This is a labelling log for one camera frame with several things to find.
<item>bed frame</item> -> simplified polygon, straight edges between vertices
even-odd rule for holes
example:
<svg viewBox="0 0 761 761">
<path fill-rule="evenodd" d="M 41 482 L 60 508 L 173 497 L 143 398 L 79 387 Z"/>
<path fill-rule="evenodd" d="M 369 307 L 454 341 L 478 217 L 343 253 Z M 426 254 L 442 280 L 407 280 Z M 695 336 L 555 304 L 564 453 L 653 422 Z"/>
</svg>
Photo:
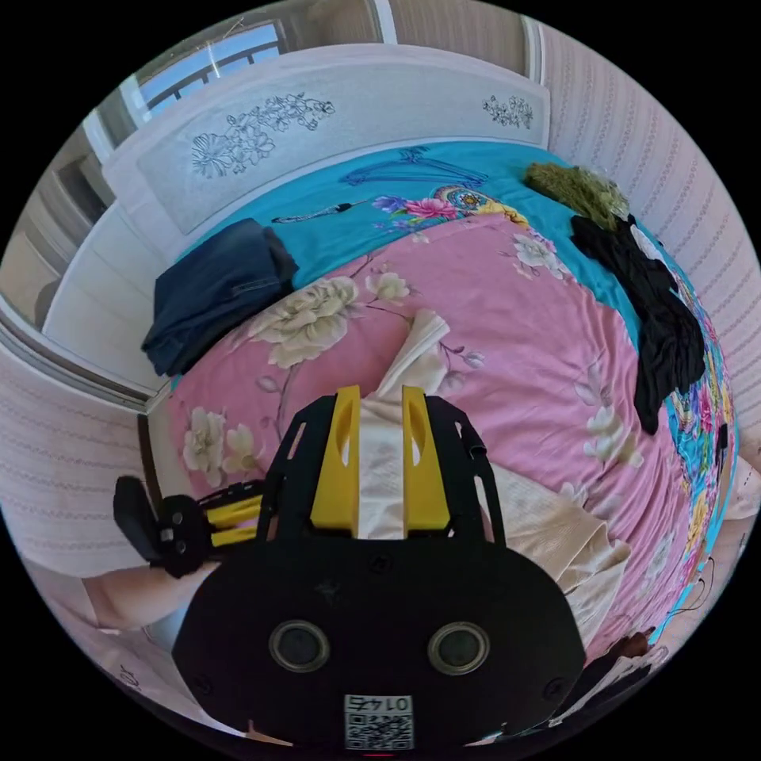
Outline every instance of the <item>bed frame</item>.
<svg viewBox="0 0 761 761">
<path fill-rule="evenodd" d="M 43 332 L 84 365 L 154 395 L 166 378 L 140 344 L 155 279 L 241 206 L 385 148 L 447 140 L 546 148 L 548 138 L 549 91 L 466 55 L 349 44 L 247 67 L 183 98 L 115 150 L 103 173 L 117 200 L 75 255 Z"/>
</svg>

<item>pink floral blanket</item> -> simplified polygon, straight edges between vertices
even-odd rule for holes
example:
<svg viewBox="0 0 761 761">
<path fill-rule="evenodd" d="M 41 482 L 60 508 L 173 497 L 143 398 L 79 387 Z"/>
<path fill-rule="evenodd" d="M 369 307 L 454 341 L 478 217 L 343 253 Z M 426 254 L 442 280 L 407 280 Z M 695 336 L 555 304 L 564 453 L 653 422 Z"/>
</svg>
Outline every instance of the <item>pink floral blanket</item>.
<svg viewBox="0 0 761 761">
<path fill-rule="evenodd" d="M 633 406 L 637 352 L 524 220 L 452 220 L 363 256 L 223 338 L 169 399 L 197 495 L 261 476 L 295 412 L 340 386 L 380 383 L 420 308 L 450 326 L 441 394 L 492 462 L 608 521 L 632 556 L 591 643 L 595 658 L 658 625 L 681 592 L 689 484 L 665 407 L 655 436 Z"/>
</svg>

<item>camera lens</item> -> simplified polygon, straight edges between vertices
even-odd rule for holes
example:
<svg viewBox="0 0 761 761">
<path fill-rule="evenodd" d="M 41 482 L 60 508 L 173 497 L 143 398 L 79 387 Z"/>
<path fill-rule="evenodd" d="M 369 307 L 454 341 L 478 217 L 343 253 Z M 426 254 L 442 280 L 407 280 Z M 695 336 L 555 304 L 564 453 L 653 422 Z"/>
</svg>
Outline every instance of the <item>camera lens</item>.
<svg viewBox="0 0 761 761">
<path fill-rule="evenodd" d="M 442 674 L 457 676 L 475 671 L 489 653 L 489 638 L 466 621 L 442 626 L 428 643 L 428 659 Z"/>
<path fill-rule="evenodd" d="M 307 673 L 323 666 L 330 655 L 327 637 L 308 621 L 286 621 L 270 636 L 270 653 L 289 671 Z"/>
</svg>

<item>window railing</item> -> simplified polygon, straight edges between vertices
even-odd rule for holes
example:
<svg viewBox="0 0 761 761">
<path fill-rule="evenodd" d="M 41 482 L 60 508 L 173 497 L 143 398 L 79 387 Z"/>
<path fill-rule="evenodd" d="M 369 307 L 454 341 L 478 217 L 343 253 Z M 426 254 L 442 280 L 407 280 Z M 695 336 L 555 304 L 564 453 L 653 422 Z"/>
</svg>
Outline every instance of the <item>window railing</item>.
<svg viewBox="0 0 761 761">
<path fill-rule="evenodd" d="M 249 64 L 255 63 L 254 56 L 257 53 L 273 49 L 277 50 L 278 53 L 280 52 L 280 48 L 277 42 L 258 45 L 255 48 L 248 48 L 247 50 L 242 50 L 241 52 L 229 55 L 227 58 L 222 58 L 219 61 L 216 61 L 214 64 L 210 63 L 209 65 L 204 66 L 203 68 L 196 71 L 194 74 L 191 74 L 190 76 L 181 79 L 179 82 L 176 82 L 174 85 L 172 85 L 172 87 L 168 87 L 166 90 L 148 101 L 146 105 L 148 109 L 152 111 L 169 98 L 174 98 L 175 100 L 179 101 L 182 99 L 182 90 L 184 90 L 188 85 L 192 85 L 194 82 L 202 82 L 203 84 L 208 85 L 210 79 L 213 80 L 220 77 L 219 69 L 226 67 L 230 63 L 235 63 L 236 61 L 243 59 L 245 59 Z"/>
</svg>

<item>person's hand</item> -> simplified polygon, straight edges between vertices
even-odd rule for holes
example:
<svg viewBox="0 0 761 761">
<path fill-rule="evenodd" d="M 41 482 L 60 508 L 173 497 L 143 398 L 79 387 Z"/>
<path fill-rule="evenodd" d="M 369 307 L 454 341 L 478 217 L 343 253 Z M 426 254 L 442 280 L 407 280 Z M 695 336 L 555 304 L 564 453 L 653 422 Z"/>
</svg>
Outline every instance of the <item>person's hand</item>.
<svg viewBox="0 0 761 761">
<path fill-rule="evenodd" d="M 636 632 L 631 637 L 624 637 L 618 645 L 618 655 L 625 658 L 638 658 L 650 652 L 650 637 L 656 631 L 653 626 L 646 632 Z"/>
</svg>

